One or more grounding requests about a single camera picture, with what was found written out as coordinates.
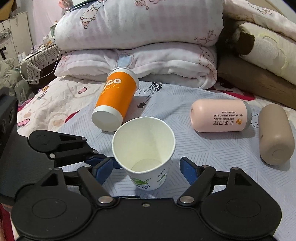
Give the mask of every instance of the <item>orange logo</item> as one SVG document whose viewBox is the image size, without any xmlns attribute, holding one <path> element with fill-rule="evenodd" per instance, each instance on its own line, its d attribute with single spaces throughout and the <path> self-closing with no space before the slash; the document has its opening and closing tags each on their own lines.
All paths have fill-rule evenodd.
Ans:
<svg viewBox="0 0 296 241">
<path fill-rule="evenodd" d="M 242 119 L 237 119 L 236 124 L 241 125 L 242 124 Z"/>
</svg>

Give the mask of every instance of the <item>white cabinet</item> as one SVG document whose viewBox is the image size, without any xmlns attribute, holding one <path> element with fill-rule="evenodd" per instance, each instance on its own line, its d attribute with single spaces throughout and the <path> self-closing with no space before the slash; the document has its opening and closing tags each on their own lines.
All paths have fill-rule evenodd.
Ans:
<svg viewBox="0 0 296 241">
<path fill-rule="evenodd" d="M 0 48 L 6 47 L 4 51 L 6 58 L 15 58 L 15 66 L 19 64 L 17 55 L 25 52 L 26 55 L 30 54 L 33 46 L 27 12 L 22 12 L 10 19 L 0 23 L 0 33 L 4 30 L 10 30 L 8 35 L 3 40 L 0 40 Z"/>
</svg>

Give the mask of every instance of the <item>folded quilt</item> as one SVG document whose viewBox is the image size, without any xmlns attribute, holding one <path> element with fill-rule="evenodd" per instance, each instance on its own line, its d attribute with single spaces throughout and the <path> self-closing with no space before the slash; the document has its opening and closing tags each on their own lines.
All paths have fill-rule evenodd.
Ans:
<svg viewBox="0 0 296 241">
<path fill-rule="evenodd" d="M 253 23 L 236 24 L 232 39 L 240 57 L 296 85 L 296 42 Z"/>
<path fill-rule="evenodd" d="M 76 50 L 62 57 L 55 75 L 98 81 L 116 67 L 127 67 L 138 78 L 157 75 L 153 79 L 163 79 L 164 83 L 208 89 L 217 80 L 216 59 L 214 47 L 180 42 L 133 50 Z"/>
<path fill-rule="evenodd" d="M 223 0 L 99 0 L 66 13 L 55 29 L 65 50 L 133 49 L 157 42 L 216 43 Z"/>
<path fill-rule="evenodd" d="M 219 59 L 218 76 L 251 92 L 296 110 L 296 86 L 266 69 L 233 55 Z"/>
<path fill-rule="evenodd" d="M 246 0 L 224 0 L 223 7 L 223 14 L 229 18 L 255 23 L 296 41 L 296 23 L 278 12 Z"/>
</svg>

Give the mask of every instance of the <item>beige thermos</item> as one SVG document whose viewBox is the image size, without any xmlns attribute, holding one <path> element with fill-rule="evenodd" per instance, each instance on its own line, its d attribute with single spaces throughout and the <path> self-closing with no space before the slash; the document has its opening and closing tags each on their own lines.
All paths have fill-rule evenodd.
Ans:
<svg viewBox="0 0 296 241">
<path fill-rule="evenodd" d="M 277 104 L 265 106 L 258 117 L 260 155 L 270 165 L 282 165 L 294 153 L 295 141 L 285 110 Z"/>
</svg>

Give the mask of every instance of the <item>white paper cup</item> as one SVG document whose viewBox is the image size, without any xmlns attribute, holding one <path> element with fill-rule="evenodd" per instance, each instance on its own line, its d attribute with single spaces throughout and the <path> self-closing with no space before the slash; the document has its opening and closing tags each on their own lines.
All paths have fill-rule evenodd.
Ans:
<svg viewBox="0 0 296 241">
<path fill-rule="evenodd" d="M 123 124 L 114 134 L 112 151 L 133 183 L 155 190 L 165 181 L 176 147 L 172 129 L 154 117 L 140 117 Z"/>
</svg>

